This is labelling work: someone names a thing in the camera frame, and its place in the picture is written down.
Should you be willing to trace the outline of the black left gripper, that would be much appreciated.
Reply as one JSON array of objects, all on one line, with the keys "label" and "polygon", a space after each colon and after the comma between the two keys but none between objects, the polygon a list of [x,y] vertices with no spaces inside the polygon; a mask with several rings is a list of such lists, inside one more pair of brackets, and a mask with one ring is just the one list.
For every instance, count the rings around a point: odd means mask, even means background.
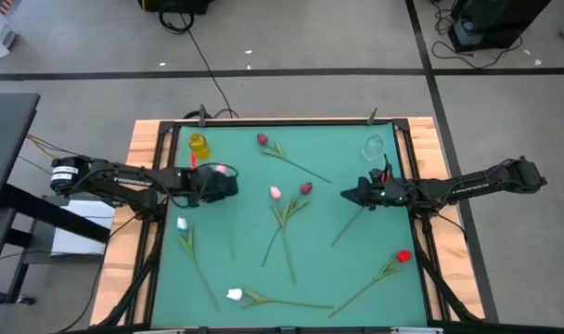
[{"label": "black left gripper", "polygon": [[[178,197],[184,197],[187,206],[198,207],[207,188],[211,186],[215,170],[211,166],[199,166],[196,169],[183,169],[180,177],[181,186],[177,190]],[[216,200],[233,197],[238,193],[236,176],[216,176],[216,185],[220,191]]]}]

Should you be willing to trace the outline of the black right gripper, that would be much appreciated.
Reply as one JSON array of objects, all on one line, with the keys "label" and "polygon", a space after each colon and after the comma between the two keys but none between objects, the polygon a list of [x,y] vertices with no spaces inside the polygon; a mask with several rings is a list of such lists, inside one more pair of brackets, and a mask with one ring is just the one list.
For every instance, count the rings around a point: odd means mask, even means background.
[{"label": "black right gripper", "polygon": [[391,178],[386,181],[374,179],[371,189],[369,185],[360,185],[341,191],[340,195],[364,208],[403,207],[417,199],[417,184],[403,178]]}]

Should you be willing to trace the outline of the pink artificial tulip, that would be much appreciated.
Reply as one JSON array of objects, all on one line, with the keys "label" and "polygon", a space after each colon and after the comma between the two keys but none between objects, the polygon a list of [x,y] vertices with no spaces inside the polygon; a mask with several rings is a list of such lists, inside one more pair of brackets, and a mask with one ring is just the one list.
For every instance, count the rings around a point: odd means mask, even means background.
[{"label": "pink artificial tulip", "polygon": [[293,199],[290,199],[283,207],[281,207],[278,202],[282,200],[283,195],[281,190],[277,186],[270,187],[270,196],[276,202],[276,208],[272,208],[272,210],[275,213],[276,219],[280,227],[280,233],[284,245],[290,279],[292,284],[295,284],[297,282],[297,278],[295,274],[294,262],[292,260],[291,251],[288,244],[288,236],[286,232],[289,214],[292,209]]},{"label": "pink artificial tulip", "polygon": [[[216,171],[219,173],[224,174],[224,176],[228,176],[227,168],[223,164],[216,165]],[[231,261],[235,260],[235,245],[234,245],[234,236],[233,236],[233,225],[229,216],[228,210],[228,202],[224,202],[222,204],[222,214],[223,214],[223,222],[224,222],[224,233],[226,236],[226,242],[228,247],[228,252],[231,258]]]}]

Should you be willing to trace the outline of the dark red artificial tulip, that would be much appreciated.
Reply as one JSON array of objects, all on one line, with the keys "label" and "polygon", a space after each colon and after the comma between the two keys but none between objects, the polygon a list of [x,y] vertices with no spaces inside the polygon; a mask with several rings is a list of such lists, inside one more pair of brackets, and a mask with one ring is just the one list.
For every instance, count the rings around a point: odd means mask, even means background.
[{"label": "dark red artificial tulip", "polygon": [[[300,190],[299,190],[299,194],[298,194],[298,195],[293,194],[293,195],[291,196],[291,199],[293,199],[293,204],[292,204],[292,209],[291,209],[290,214],[289,214],[289,218],[290,218],[293,214],[297,213],[299,210],[301,210],[304,206],[306,206],[306,205],[308,204],[308,202],[309,202],[309,195],[311,194],[312,189],[313,189],[313,185],[312,185],[311,183],[305,183],[305,184],[302,184],[302,185],[300,186]],[[272,209],[272,208],[276,208],[276,202],[275,202],[275,201],[274,201],[274,204],[275,204],[274,206],[271,206],[271,209]],[[268,259],[268,257],[269,257],[270,251],[271,251],[271,249],[272,249],[272,247],[273,247],[274,241],[276,240],[276,237],[277,237],[278,234],[280,234],[280,227],[279,227],[279,225],[278,225],[277,230],[276,230],[275,233],[272,235],[272,237],[271,237],[271,239],[270,239],[270,241],[269,241],[269,244],[268,244],[266,253],[265,253],[265,255],[263,256],[262,266],[265,266],[265,264],[266,264],[266,262],[267,262],[267,259]]]},{"label": "dark red artificial tulip", "polygon": [[292,161],[288,155],[285,153],[284,149],[282,148],[281,144],[277,141],[274,142],[274,144],[271,144],[269,141],[269,137],[266,134],[263,133],[258,133],[256,135],[256,139],[258,144],[260,145],[260,151],[261,153],[268,155],[268,156],[272,156],[275,158],[278,158],[282,161],[285,161],[287,163],[289,163],[290,165],[293,165],[294,167],[312,175],[315,176],[316,178],[323,180],[324,182],[327,182],[329,184],[331,184],[331,181],[327,178],[325,178],[324,176],[318,174],[318,173],[314,173],[313,171],[299,165],[298,163]]}]

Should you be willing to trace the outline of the clear glass vase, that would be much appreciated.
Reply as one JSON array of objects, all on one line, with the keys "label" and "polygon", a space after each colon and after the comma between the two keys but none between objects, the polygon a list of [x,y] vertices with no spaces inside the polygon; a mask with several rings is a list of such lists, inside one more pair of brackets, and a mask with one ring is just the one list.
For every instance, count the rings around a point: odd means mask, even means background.
[{"label": "clear glass vase", "polygon": [[384,140],[381,135],[371,135],[365,141],[362,156],[367,161],[376,161],[384,154]]}]

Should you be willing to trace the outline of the yellow glass vase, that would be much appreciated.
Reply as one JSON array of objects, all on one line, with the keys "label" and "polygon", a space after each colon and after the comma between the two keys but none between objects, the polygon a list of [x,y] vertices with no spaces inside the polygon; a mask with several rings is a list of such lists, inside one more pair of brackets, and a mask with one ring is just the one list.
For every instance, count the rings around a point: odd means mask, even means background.
[{"label": "yellow glass vase", "polygon": [[188,138],[188,145],[198,160],[207,161],[211,156],[211,149],[206,138],[198,133],[193,133]]}]

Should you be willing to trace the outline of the green table mat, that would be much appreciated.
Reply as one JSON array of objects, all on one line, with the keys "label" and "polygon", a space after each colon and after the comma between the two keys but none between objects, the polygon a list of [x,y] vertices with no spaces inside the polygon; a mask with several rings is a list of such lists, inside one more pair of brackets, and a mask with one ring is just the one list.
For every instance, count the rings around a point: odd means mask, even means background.
[{"label": "green table mat", "polygon": [[[363,211],[331,247],[330,243],[358,206],[340,196],[373,168],[397,165],[393,129],[388,124],[365,126],[267,127],[271,143],[279,142],[288,157],[331,184],[289,163],[263,154],[259,127],[206,128],[211,161],[237,168],[238,194],[195,209],[171,206],[162,245],[159,279],[151,324],[182,327],[423,327],[427,323],[424,294],[415,260],[364,292],[345,309],[328,316],[366,285],[400,250],[411,250],[413,238],[404,208]],[[384,154],[376,161],[362,156],[365,141],[381,135]],[[300,186],[311,183],[309,202],[288,219],[288,244],[297,282],[292,284],[281,233],[265,266],[269,241],[278,228],[269,189],[277,186],[283,207]],[[228,202],[233,225],[235,260],[224,233],[222,204]],[[221,308],[217,312],[186,251],[177,239],[176,220],[194,226],[195,252]],[[267,303],[244,308],[226,298],[229,289],[250,289],[263,296],[333,305],[316,309]]]}]

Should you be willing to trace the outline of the white and blue artificial tulip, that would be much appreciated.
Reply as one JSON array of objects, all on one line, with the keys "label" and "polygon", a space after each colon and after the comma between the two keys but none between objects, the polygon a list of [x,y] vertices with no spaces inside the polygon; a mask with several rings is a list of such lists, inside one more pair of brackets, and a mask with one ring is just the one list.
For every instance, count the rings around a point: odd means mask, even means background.
[{"label": "white and blue artificial tulip", "polygon": [[211,302],[213,303],[216,311],[220,312],[221,308],[218,304],[218,301],[216,300],[216,298],[213,294],[212,288],[211,288],[208,280],[204,276],[204,274],[203,274],[203,272],[202,272],[202,270],[199,266],[198,258],[197,258],[196,252],[195,252],[194,226],[191,223],[189,223],[186,220],[186,218],[178,217],[177,220],[176,220],[176,230],[177,230],[177,239],[178,239],[180,245],[184,248],[188,257],[190,258],[190,261],[193,264],[195,270],[197,271],[204,288],[207,290],[207,292],[210,296]]}]

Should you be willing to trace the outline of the black equipment case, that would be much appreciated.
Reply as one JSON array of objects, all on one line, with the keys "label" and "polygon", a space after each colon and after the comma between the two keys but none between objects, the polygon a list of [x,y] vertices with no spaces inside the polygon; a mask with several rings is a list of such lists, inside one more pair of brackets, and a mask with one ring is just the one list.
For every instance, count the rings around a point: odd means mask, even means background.
[{"label": "black equipment case", "polygon": [[214,0],[136,0],[146,12],[172,12],[204,15]]}]

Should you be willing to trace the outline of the large black equipment box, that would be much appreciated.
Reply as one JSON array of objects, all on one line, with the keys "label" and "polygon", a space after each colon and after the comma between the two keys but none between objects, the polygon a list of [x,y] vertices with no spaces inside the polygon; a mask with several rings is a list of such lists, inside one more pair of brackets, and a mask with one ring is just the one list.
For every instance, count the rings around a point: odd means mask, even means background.
[{"label": "large black equipment box", "polygon": [[455,0],[448,37],[456,52],[508,49],[552,0]]}]

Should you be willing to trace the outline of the black desk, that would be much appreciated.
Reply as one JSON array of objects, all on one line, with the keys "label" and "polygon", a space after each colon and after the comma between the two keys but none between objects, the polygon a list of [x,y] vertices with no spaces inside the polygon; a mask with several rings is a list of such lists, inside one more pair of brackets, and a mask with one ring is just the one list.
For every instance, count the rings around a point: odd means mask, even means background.
[{"label": "black desk", "polygon": [[36,240],[33,231],[24,232],[12,227],[17,214],[31,217],[35,223],[45,222],[93,241],[105,243],[109,240],[108,228],[7,182],[32,125],[39,100],[38,94],[0,94],[0,258],[6,244],[22,248],[9,290],[0,293],[0,303],[19,300],[20,289],[29,268],[25,258]]}]

